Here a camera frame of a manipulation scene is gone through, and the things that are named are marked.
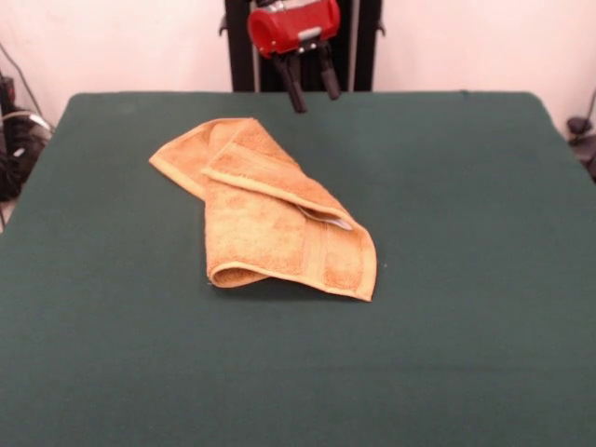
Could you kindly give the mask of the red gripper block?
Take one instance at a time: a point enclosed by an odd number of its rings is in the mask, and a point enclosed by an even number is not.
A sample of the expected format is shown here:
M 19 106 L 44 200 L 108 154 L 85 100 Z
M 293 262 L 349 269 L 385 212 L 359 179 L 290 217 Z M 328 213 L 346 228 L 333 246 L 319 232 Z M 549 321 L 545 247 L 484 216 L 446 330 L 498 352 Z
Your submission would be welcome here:
M 327 41 L 335 37 L 341 25 L 341 11 L 336 1 L 273 1 L 255 8 L 248 17 L 251 42 L 265 58 L 271 59 L 288 92 L 293 110 L 306 112 L 301 87 L 298 51 L 306 42 Z M 337 100 L 341 88 L 332 63 L 328 42 L 318 45 L 320 75 L 329 98 Z

